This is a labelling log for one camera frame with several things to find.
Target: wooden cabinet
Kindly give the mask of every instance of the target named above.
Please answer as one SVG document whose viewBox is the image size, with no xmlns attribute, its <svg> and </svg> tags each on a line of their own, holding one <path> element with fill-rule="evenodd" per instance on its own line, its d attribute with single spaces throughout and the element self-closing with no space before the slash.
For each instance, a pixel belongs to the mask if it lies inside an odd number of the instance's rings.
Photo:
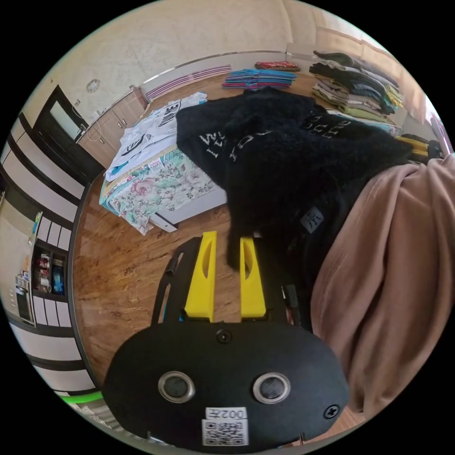
<svg viewBox="0 0 455 455">
<path fill-rule="evenodd" d="M 141 90 L 134 89 L 101 115 L 78 144 L 107 169 L 120 149 L 125 129 L 139 121 L 146 107 Z"/>
<path fill-rule="evenodd" d="M 120 139 L 125 132 L 125 128 L 120 122 L 120 119 L 115 115 L 113 108 L 109 109 L 90 129 L 94 130 L 93 136 L 102 137 L 112 147 L 115 153 L 117 153 L 120 149 Z"/>
<path fill-rule="evenodd" d="M 142 92 L 136 89 L 113 106 L 112 110 L 123 127 L 131 128 L 138 122 L 146 107 L 147 102 Z"/>
<path fill-rule="evenodd" d="M 107 169 L 117 152 L 106 142 L 106 139 L 98 131 L 91 128 L 90 130 L 79 140 L 79 145 Z"/>
</svg>

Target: sticker label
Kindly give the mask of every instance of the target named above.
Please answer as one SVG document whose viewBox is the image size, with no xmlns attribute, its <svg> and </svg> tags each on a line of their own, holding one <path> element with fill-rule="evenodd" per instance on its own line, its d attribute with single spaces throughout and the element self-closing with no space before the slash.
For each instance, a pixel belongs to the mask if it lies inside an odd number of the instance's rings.
<svg viewBox="0 0 455 455">
<path fill-rule="evenodd" d="M 164 168 L 164 164 L 161 162 L 161 159 L 158 158 L 157 160 L 153 160 L 152 162 L 150 162 L 148 164 L 148 167 L 150 168 L 150 170 L 152 172 L 156 172 L 159 169 L 163 169 Z"/>
<path fill-rule="evenodd" d="M 246 408 L 205 408 L 202 420 L 203 446 L 247 446 Z"/>
<path fill-rule="evenodd" d="M 248 419 L 203 419 L 202 445 L 247 446 Z"/>
<path fill-rule="evenodd" d="M 246 419 L 246 408 L 205 408 L 206 419 Z"/>
<path fill-rule="evenodd" d="M 310 234 L 312 234 L 323 221 L 324 216 L 316 207 L 308 210 L 308 212 L 305 213 L 305 215 L 303 215 L 303 217 L 300 219 L 300 223 L 302 223 L 303 227 Z"/>
</svg>

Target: screw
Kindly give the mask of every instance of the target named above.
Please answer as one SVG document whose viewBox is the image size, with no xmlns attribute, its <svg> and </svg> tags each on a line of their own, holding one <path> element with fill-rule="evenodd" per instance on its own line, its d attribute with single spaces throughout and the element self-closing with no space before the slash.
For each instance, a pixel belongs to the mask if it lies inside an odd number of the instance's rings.
<svg viewBox="0 0 455 455">
<path fill-rule="evenodd" d="M 217 332 L 217 341 L 226 345 L 232 340 L 232 333 L 229 330 L 221 329 Z"/>
<path fill-rule="evenodd" d="M 340 412 L 340 407 L 337 404 L 332 404 L 324 411 L 324 418 L 325 419 L 333 419 L 333 417 L 337 416 Z"/>
</svg>

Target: floral tablecloth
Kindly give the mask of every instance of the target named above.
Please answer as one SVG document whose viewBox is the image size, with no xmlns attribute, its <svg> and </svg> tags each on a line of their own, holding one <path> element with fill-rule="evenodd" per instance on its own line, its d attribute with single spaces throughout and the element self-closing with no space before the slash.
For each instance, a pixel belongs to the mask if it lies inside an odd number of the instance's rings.
<svg viewBox="0 0 455 455">
<path fill-rule="evenodd" d="M 145 235 L 153 227 L 150 215 L 162 209 L 177 210 L 215 188 L 215 183 L 173 146 L 113 182 L 105 180 L 100 204 Z"/>
</svg>

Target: folded clothes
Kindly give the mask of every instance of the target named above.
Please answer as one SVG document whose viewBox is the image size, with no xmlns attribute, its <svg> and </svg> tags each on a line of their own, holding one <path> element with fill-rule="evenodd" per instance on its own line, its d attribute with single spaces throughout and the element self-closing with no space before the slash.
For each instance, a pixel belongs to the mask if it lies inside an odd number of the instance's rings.
<svg viewBox="0 0 455 455">
<path fill-rule="evenodd" d="M 395 79 L 393 79 L 391 76 L 389 76 L 387 73 L 385 73 L 378 66 L 368 63 L 365 60 L 362 60 L 360 58 L 351 57 L 342 52 L 313 51 L 313 53 L 315 55 L 317 55 L 319 58 L 323 58 L 325 60 L 334 60 L 344 66 L 351 66 L 353 68 L 358 68 L 360 70 L 363 69 L 363 70 L 369 71 L 371 73 L 374 73 L 378 76 L 381 76 L 381 77 L 387 79 L 390 82 L 390 84 L 394 85 L 396 88 L 399 88 L 398 82 Z"/>
<path fill-rule="evenodd" d="M 359 122 L 364 123 L 365 125 L 370 125 L 375 128 L 382 129 L 392 135 L 393 137 L 399 136 L 401 133 L 401 128 L 395 125 L 394 123 L 389 123 L 390 120 L 387 119 L 386 122 L 378 122 L 376 120 L 371 120 L 368 118 L 359 118 L 359 117 L 353 117 L 352 115 L 345 114 L 344 112 L 341 112 L 339 110 L 332 110 L 332 109 L 327 109 L 327 112 L 331 115 L 336 115 L 340 118 L 348 118 L 350 120 L 356 120 Z"/>
<path fill-rule="evenodd" d="M 384 86 L 365 74 L 343 71 L 323 63 L 313 64 L 309 68 L 309 72 L 333 79 L 346 87 L 354 95 L 372 97 L 381 106 L 383 114 L 393 114 L 395 112 Z"/>
<path fill-rule="evenodd" d="M 222 86 L 252 90 L 260 87 L 284 88 L 289 87 L 295 78 L 295 74 L 283 71 L 245 69 L 228 74 Z"/>
<path fill-rule="evenodd" d="M 330 98 L 349 103 L 366 104 L 370 108 L 377 111 L 380 111 L 381 109 L 381 106 L 375 100 L 372 100 L 366 96 L 353 95 L 352 93 L 349 93 L 344 87 L 336 86 L 334 83 L 331 84 L 330 82 L 326 83 L 325 80 L 318 80 L 315 85 L 315 88 L 316 87 L 318 89 L 322 89 L 323 92 Z"/>
<path fill-rule="evenodd" d="M 255 68 L 258 70 L 276 70 L 276 71 L 300 71 L 295 64 L 287 61 L 281 62 L 256 62 Z"/>
<path fill-rule="evenodd" d="M 316 95 L 322 98 L 323 100 L 327 101 L 330 104 L 333 104 L 334 106 L 338 107 L 341 111 L 345 112 L 346 109 L 361 109 L 365 112 L 369 112 L 370 114 L 373 114 L 379 118 L 381 118 L 383 121 L 386 120 L 387 118 L 383 115 L 381 115 L 378 110 L 371 108 L 365 103 L 362 102 L 349 102 L 348 100 L 340 100 L 337 99 L 336 97 L 330 96 L 329 93 L 327 93 L 323 88 L 315 86 L 313 87 L 312 92 Z"/>
<path fill-rule="evenodd" d="M 353 117 L 368 118 L 370 120 L 376 120 L 377 122 L 384 122 L 384 121 L 392 122 L 392 120 L 390 120 L 389 118 L 368 112 L 364 109 L 350 108 L 347 106 L 338 106 L 338 109 L 345 114 L 352 115 Z"/>
<path fill-rule="evenodd" d="M 186 107 L 204 103 L 206 99 L 207 95 L 199 91 L 180 100 L 170 101 L 132 128 L 125 129 L 120 139 L 120 149 L 106 171 L 106 180 L 115 180 L 174 144 L 177 134 L 176 114 Z"/>
<path fill-rule="evenodd" d="M 383 78 L 382 76 L 379 76 L 377 74 L 374 74 L 374 73 L 364 70 L 364 69 L 359 70 L 359 69 L 353 68 L 351 66 L 343 66 L 334 60 L 326 60 L 324 64 L 327 64 L 331 68 L 337 68 L 342 71 L 350 71 L 350 72 L 366 75 L 367 77 L 373 79 L 378 84 L 380 84 L 384 87 L 385 92 L 391 101 L 392 107 L 395 108 L 398 106 L 400 106 L 400 107 L 402 106 L 401 94 L 400 94 L 399 89 L 394 87 L 393 85 L 391 85 L 390 82 L 387 79 Z"/>
</svg>

